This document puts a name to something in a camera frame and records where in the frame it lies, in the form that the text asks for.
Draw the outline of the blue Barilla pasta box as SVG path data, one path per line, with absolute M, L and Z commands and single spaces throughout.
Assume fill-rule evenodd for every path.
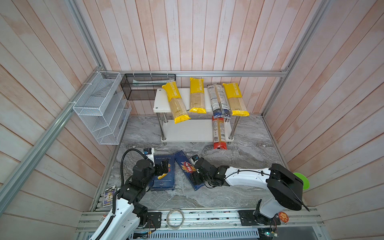
M 154 176 L 150 183 L 151 191 L 167 191 L 175 189 L 175 157 L 173 155 L 155 155 L 155 164 L 168 160 L 168 172 Z

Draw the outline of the narrow blue Barilla spaghetti box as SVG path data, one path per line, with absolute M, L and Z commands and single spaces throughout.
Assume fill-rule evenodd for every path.
M 194 190 L 197 191 L 198 189 L 203 187 L 204 185 L 193 186 L 192 181 L 190 179 L 190 174 L 193 173 L 193 172 L 197 172 L 197 170 L 195 169 L 195 167 L 190 162 L 190 159 L 184 154 L 184 152 L 183 151 L 178 151 L 178 152 L 176 152 L 174 154 L 174 157 L 175 157 L 176 163 L 182 169 L 184 175 L 189 180 L 189 182 L 191 183 L 191 185 L 194 188 Z

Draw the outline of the red spaghetti bag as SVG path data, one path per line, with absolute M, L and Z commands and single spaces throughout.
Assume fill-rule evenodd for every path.
M 227 149 L 225 123 L 223 118 L 212 117 L 214 149 Z

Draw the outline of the yellow spaghetti bag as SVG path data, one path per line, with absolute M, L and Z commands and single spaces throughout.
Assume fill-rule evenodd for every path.
M 187 109 L 180 95 L 177 83 L 169 82 L 163 85 L 162 88 L 166 91 L 175 124 L 190 120 L 191 118 L 187 113 Z
M 236 117 L 248 117 L 245 102 L 238 83 L 223 84 L 230 105 L 231 115 Z
M 206 114 L 204 80 L 190 78 L 190 112 Z

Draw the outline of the dark blue spaghetti bag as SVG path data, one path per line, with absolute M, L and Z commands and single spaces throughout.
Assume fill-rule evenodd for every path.
M 221 85 L 209 85 L 208 92 L 213 110 L 213 117 L 230 119 L 230 107 L 225 95 L 224 87 Z

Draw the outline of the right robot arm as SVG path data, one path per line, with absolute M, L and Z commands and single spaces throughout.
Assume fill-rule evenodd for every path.
M 239 211 L 242 226 L 277 226 L 283 221 L 279 213 L 288 209 L 309 210 L 303 203 L 304 182 L 280 164 L 270 168 L 248 170 L 229 166 L 215 167 L 204 159 L 199 159 L 192 173 L 194 184 L 208 184 L 210 187 L 248 186 L 270 191 L 272 197 L 259 200 L 254 211 Z

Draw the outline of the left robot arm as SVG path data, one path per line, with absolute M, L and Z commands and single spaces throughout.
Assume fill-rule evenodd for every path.
M 160 227 L 161 213 L 148 213 L 148 208 L 140 201 L 148 191 L 155 176 L 167 174 L 169 159 L 155 163 L 154 148 L 128 149 L 120 163 L 121 187 L 113 193 L 112 209 L 105 220 L 90 237 L 91 240 L 127 240 L 137 228 L 149 228 L 149 236 Z M 124 159 L 129 152 L 136 152 L 142 158 L 133 167 L 133 173 L 125 180 Z

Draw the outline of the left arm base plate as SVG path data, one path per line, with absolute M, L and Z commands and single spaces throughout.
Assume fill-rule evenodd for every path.
M 162 223 L 161 212 L 149 212 L 140 217 L 140 229 L 159 229 Z

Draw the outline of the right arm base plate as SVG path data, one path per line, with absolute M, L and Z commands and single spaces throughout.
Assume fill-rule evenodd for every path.
M 276 214 L 273 218 L 262 215 L 258 210 L 238 211 L 242 226 L 279 226 L 281 220 Z

